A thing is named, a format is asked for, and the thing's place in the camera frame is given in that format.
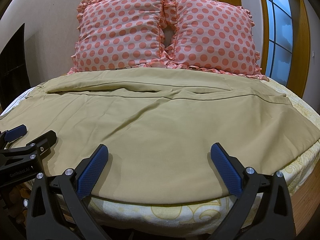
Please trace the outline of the pink polka-dot pillow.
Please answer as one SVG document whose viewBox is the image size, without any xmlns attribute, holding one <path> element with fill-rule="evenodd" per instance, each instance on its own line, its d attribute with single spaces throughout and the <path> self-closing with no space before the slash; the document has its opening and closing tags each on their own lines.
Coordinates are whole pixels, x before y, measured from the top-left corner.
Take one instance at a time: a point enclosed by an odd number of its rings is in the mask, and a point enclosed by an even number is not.
<svg viewBox="0 0 320 240">
<path fill-rule="evenodd" d="M 165 0 L 83 0 L 70 74 L 165 67 Z"/>
<path fill-rule="evenodd" d="M 164 0 L 164 17 L 174 31 L 165 49 L 168 68 L 268 79 L 249 10 L 214 0 Z"/>
</svg>

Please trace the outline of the dark bedside furniture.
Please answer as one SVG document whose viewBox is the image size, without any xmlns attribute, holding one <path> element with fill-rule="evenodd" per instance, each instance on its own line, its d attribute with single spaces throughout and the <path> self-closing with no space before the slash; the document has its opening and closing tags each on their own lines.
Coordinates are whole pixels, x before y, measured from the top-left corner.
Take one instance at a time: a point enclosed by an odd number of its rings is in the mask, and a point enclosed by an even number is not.
<svg viewBox="0 0 320 240">
<path fill-rule="evenodd" d="M 24 53 L 24 27 L 21 25 L 1 51 L 1 107 L 6 109 L 30 86 Z"/>
</svg>

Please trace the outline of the left pink polka-dot pillow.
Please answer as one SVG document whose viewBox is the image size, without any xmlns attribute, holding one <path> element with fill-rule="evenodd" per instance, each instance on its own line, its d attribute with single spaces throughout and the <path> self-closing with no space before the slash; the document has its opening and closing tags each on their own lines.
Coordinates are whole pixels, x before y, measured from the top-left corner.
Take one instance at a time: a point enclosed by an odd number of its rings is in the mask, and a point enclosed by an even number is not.
<svg viewBox="0 0 320 240">
<path fill-rule="evenodd" d="M 165 67 L 165 0 L 83 0 L 70 74 Z"/>
</svg>

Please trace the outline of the window with blue glass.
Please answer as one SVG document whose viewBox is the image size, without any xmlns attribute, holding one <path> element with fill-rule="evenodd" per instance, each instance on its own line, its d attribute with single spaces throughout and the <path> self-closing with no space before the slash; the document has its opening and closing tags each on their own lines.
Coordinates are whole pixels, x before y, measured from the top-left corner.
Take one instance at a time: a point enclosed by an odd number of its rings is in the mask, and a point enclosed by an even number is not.
<svg viewBox="0 0 320 240">
<path fill-rule="evenodd" d="M 293 25 L 289 0 L 266 0 L 269 39 L 266 76 L 286 86 L 291 68 Z"/>
</svg>

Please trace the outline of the right pink polka-dot pillow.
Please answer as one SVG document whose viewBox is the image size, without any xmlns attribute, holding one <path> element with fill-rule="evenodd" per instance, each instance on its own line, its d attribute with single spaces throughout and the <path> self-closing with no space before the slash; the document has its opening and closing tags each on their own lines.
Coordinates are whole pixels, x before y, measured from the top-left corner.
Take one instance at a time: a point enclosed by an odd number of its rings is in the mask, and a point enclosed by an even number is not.
<svg viewBox="0 0 320 240">
<path fill-rule="evenodd" d="M 214 0 L 164 0 L 164 17 L 174 31 L 165 49 L 168 68 L 268 79 L 249 10 Z"/>
</svg>

